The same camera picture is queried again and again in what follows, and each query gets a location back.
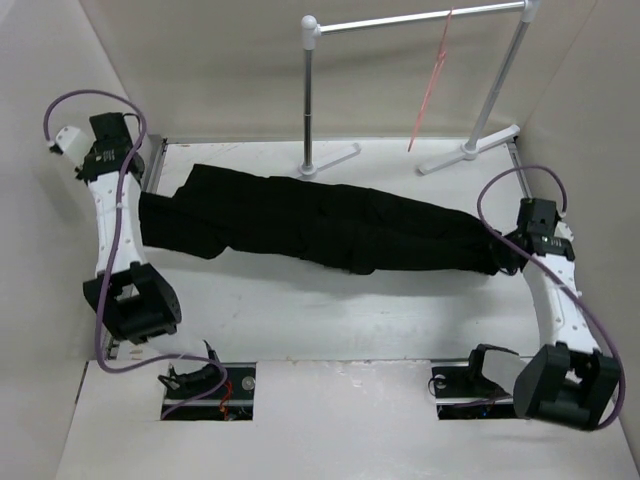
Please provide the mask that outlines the black trousers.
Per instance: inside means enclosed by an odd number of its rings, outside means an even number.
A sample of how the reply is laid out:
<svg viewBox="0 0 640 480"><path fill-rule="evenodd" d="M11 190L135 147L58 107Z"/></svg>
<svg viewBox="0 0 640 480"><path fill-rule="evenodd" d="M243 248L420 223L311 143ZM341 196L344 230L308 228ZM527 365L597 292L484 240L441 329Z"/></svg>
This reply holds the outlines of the black trousers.
<svg viewBox="0 0 640 480"><path fill-rule="evenodd" d="M211 260L225 249L298 258L357 275L495 275L502 248L481 221L387 192L195 165L173 196L139 200L148 247Z"/></svg>

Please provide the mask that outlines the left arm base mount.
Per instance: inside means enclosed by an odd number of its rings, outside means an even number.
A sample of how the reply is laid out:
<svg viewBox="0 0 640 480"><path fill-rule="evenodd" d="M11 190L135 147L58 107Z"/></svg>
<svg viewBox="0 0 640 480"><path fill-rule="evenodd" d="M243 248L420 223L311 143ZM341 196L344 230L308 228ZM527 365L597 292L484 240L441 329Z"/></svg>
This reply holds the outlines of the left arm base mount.
<svg viewBox="0 0 640 480"><path fill-rule="evenodd" d="M176 369L170 364L158 376L164 387L160 419L163 421L251 421L257 380L256 363L223 364L211 345L204 342L207 357L197 369Z"/></svg>

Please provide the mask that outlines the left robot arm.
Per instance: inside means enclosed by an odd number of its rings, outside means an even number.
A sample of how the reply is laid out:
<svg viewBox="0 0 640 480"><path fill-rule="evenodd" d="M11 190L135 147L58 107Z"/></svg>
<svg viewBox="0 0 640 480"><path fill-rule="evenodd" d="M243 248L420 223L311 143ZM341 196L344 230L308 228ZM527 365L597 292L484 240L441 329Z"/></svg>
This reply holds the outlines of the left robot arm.
<svg viewBox="0 0 640 480"><path fill-rule="evenodd" d="M215 354L210 345L180 340L181 307L174 289L148 262L139 219L144 161L123 113L92 116L95 136L77 178L91 193L96 209L98 259L95 278L83 283L86 301L96 313L96 359L106 365L104 335L131 344L152 342L163 359L206 361Z"/></svg>

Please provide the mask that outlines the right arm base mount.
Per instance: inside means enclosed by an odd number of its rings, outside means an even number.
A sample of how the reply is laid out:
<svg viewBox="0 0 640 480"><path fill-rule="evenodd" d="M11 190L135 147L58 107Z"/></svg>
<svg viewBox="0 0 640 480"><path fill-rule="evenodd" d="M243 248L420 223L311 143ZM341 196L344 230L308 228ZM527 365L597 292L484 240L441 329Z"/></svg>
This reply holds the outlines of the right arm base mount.
<svg viewBox="0 0 640 480"><path fill-rule="evenodd" d="M511 396L494 382L473 377L467 365L436 364L427 383L439 420L515 419Z"/></svg>

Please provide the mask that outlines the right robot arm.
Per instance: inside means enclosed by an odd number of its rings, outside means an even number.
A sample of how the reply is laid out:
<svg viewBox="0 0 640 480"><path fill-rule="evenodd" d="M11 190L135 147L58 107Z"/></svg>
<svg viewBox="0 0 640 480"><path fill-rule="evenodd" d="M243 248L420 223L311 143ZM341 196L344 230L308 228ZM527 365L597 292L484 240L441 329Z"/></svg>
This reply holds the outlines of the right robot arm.
<svg viewBox="0 0 640 480"><path fill-rule="evenodd" d="M525 361L509 349L480 344L463 380L479 396L499 387L511 397L519 418L594 431L622 368L602 352L577 303L575 254L570 240L560 236L559 222L554 202L525 198L508 236L518 248L515 268L533 299L539 351Z"/></svg>

